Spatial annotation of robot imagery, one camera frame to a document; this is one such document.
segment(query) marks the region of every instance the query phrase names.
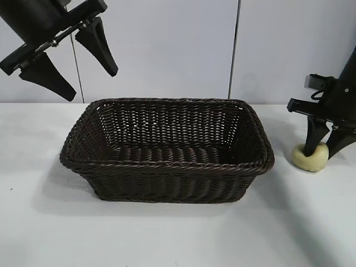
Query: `brown wicker basket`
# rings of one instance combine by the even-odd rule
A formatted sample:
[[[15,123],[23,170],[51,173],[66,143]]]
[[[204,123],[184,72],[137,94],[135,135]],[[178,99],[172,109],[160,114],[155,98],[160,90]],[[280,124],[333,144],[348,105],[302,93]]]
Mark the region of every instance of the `brown wicker basket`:
[[[274,155],[239,100],[121,98],[91,103],[60,154],[109,201],[239,200]]]

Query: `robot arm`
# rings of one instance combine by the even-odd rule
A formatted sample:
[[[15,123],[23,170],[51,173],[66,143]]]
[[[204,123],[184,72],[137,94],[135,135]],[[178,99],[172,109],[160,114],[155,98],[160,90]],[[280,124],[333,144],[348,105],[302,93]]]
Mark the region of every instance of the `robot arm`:
[[[288,104],[290,112],[308,116],[308,134],[303,154],[309,157],[314,153],[329,132],[326,125],[329,121],[333,123],[332,133],[327,141],[331,158],[344,147],[356,142],[356,49],[338,79],[309,75],[305,86],[317,90],[311,97],[318,102],[292,98]]]
[[[71,11],[70,0],[0,0],[0,17],[24,41],[24,45],[0,62],[11,75],[21,69],[21,79],[36,83],[72,101],[76,91],[61,76],[45,53],[78,30],[75,39],[83,45],[111,75],[118,68],[104,33],[101,18],[107,6],[103,0],[86,0]]]

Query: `screw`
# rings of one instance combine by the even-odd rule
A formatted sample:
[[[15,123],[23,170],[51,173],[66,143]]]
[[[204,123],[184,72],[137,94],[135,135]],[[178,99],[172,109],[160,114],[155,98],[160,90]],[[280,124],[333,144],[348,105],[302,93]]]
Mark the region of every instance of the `screw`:
[[[51,46],[52,46],[52,47],[57,47],[57,46],[58,46],[57,41],[56,41],[56,40],[53,40],[53,41],[51,42]]]

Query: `woven texture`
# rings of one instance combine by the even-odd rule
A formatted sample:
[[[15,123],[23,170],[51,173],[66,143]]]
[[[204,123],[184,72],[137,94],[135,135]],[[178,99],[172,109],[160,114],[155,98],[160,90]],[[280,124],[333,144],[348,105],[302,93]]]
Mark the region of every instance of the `woven texture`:
[[[222,203],[240,199],[274,155],[243,101],[120,98],[88,106],[60,160],[102,200]]]

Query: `round sponge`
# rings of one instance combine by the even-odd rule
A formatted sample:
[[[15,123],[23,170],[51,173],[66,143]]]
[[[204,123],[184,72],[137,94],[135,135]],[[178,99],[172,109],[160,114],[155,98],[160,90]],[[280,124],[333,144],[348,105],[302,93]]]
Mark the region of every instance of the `round sponge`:
[[[303,154],[305,144],[297,145],[293,150],[293,162],[303,170],[318,172],[327,165],[329,159],[329,149],[325,143],[320,143],[315,152],[306,157]]]

